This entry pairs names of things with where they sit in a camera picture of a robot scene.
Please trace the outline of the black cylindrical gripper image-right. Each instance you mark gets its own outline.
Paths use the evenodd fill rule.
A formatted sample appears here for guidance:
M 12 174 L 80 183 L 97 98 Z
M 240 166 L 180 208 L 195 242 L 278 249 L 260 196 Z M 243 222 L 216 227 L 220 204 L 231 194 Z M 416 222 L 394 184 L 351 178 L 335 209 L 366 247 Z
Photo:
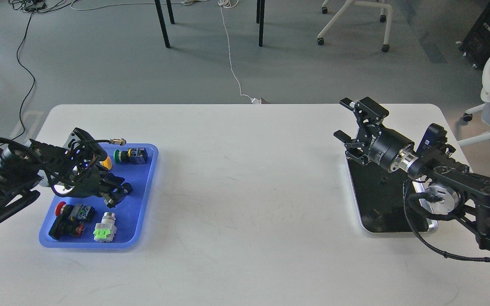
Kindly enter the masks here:
M 398 169 L 409 172 L 411 166 L 419 159 L 413 150 L 414 142 L 396 130 L 383 126 L 384 118 L 389 115 L 386 108 L 370 97 L 358 101 L 343 98 L 339 103 L 354 113 L 359 127 L 356 139 L 352 139 L 342 130 L 337 130 L 333 134 L 344 143 L 345 155 L 348 159 L 360 165 L 367 165 L 373 161 L 389 173 Z M 373 139 L 367 156 L 363 151 L 365 143 L 360 141 L 371 138 Z

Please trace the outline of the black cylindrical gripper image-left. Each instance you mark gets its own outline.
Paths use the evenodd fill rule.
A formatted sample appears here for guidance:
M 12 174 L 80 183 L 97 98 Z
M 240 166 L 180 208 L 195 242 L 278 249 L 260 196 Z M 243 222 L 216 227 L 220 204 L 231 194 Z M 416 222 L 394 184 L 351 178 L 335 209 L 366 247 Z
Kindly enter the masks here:
M 115 202 L 107 203 L 114 208 L 133 192 L 130 183 L 122 177 L 105 171 L 99 165 L 100 160 L 108 154 L 101 143 L 123 146 L 123 138 L 94 139 L 81 128 L 74 128 L 63 147 L 31 140 L 30 149 L 39 157 L 47 170 L 41 184 L 53 188 L 54 193 L 61 197 L 87 198 L 97 196 L 103 198 L 104 193 L 114 195 Z

